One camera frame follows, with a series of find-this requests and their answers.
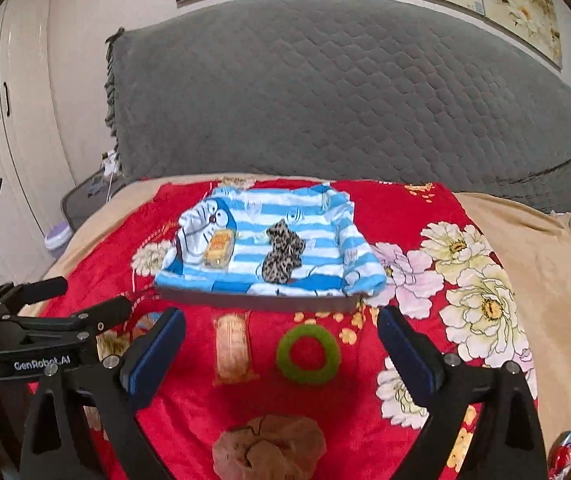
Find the red blue surprise egg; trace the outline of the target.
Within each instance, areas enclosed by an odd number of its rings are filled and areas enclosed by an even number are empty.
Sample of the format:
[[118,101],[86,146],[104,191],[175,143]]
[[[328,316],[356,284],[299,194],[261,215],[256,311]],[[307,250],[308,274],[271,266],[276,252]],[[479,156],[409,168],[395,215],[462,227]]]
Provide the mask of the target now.
[[149,312],[138,318],[138,321],[130,331],[130,340],[134,341],[139,337],[147,335],[161,316],[161,312]]

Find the clear biscuit pack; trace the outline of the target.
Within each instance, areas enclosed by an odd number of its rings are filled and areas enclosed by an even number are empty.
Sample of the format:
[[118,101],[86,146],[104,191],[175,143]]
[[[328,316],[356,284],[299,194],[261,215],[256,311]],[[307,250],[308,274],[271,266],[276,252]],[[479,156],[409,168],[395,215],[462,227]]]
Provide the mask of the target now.
[[232,312],[217,316],[213,321],[217,385],[238,384],[256,378],[249,318],[249,312]]

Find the beige stocking bundle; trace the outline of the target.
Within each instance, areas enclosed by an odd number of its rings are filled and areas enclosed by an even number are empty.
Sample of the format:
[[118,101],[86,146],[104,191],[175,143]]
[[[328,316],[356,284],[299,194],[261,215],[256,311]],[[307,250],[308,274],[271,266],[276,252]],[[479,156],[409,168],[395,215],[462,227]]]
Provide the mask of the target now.
[[213,469],[220,479],[310,479],[325,452],[313,419],[265,415],[220,435]]

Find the red snack wrapper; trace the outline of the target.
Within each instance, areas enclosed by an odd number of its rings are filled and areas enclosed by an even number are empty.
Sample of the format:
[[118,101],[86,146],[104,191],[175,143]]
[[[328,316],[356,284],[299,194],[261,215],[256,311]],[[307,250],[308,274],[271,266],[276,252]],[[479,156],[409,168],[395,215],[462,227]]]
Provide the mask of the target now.
[[548,479],[564,480],[571,469],[571,430],[563,434],[548,460]]

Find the purple white container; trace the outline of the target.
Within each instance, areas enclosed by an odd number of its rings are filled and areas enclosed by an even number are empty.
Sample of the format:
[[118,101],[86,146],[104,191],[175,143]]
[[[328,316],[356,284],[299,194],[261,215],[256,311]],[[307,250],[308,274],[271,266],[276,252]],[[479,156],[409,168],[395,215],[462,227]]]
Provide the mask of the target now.
[[65,250],[65,247],[68,246],[73,234],[74,231],[68,222],[62,221],[58,223],[44,238],[46,249],[50,252]]

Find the grey bedside stool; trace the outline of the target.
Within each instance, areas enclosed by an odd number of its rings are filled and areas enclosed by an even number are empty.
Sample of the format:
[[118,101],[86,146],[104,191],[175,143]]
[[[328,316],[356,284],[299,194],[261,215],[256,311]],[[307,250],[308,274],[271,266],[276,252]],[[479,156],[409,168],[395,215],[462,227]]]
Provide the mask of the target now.
[[72,231],[76,232],[125,185],[120,174],[106,178],[103,171],[98,170],[72,188],[61,200],[62,214]]

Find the small yellow snack packet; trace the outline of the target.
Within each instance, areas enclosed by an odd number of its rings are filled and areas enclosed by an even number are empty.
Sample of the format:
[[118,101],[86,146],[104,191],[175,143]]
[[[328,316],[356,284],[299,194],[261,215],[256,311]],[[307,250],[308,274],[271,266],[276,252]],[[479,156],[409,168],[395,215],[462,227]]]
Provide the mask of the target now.
[[236,232],[220,229],[214,232],[203,256],[203,264],[209,268],[223,269],[228,266],[234,253]]

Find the red floral blanket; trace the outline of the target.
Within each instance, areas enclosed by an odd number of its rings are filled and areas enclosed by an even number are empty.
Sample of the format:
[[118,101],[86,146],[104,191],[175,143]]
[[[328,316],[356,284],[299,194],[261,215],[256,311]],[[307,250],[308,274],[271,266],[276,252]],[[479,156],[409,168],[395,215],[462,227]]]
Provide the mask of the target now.
[[[68,280],[68,292],[36,314],[67,316],[124,295],[133,312],[99,346],[123,353],[138,318],[166,308],[154,280],[182,211],[224,186],[316,184],[351,196],[356,226],[382,264],[386,284],[343,313],[254,311],[247,304],[186,307],[182,348],[151,404],[137,415],[176,479],[214,478],[212,448],[220,435],[265,415],[317,422],[327,452],[316,478],[389,478],[429,414],[412,401],[375,332],[386,307],[400,310],[439,351],[456,353],[465,364],[497,368],[514,361],[529,384],[536,380],[508,274],[485,233],[438,183],[228,177],[132,184],[73,235],[51,268]],[[250,313],[256,378],[217,385],[213,321],[232,312]]]

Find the white wardrobe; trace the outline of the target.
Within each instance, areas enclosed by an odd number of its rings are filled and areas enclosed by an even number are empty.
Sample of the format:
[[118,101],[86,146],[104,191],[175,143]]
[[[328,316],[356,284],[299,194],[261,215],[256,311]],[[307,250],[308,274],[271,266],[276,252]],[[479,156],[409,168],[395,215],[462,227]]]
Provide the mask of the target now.
[[0,284],[41,278],[54,262],[46,235],[74,188],[54,114],[50,0],[0,5]]

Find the leopard print scrunchie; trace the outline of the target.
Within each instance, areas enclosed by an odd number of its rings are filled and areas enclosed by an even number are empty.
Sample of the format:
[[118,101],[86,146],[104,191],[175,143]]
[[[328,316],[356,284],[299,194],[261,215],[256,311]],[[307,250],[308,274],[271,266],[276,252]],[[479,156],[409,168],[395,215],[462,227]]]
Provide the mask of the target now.
[[267,283],[287,284],[294,270],[302,266],[302,255],[306,247],[305,240],[280,220],[271,226],[266,234],[272,244],[272,250],[262,264],[262,278]]

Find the blue striped Doraemon fabric box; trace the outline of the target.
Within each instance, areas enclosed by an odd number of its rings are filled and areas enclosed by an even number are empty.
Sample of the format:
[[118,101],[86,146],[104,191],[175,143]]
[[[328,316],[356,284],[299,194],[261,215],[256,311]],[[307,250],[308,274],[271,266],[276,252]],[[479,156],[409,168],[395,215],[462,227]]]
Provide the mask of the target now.
[[[284,220],[306,247],[287,284],[267,283],[262,264],[272,250],[266,231]],[[209,268],[203,256],[220,229],[236,232],[231,260]],[[355,223],[351,196],[328,184],[307,188],[216,188],[182,211],[154,285],[172,292],[260,297],[347,298],[382,292],[386,274]]]

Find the grey quilted headboard cover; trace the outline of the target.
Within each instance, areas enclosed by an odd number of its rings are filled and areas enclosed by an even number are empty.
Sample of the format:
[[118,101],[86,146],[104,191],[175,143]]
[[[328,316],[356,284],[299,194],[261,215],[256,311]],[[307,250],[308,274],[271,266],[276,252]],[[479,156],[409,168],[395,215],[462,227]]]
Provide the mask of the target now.
[[571,212],[571,87],[392,0],[238,0],[109,39],[125,177],[435,181]]

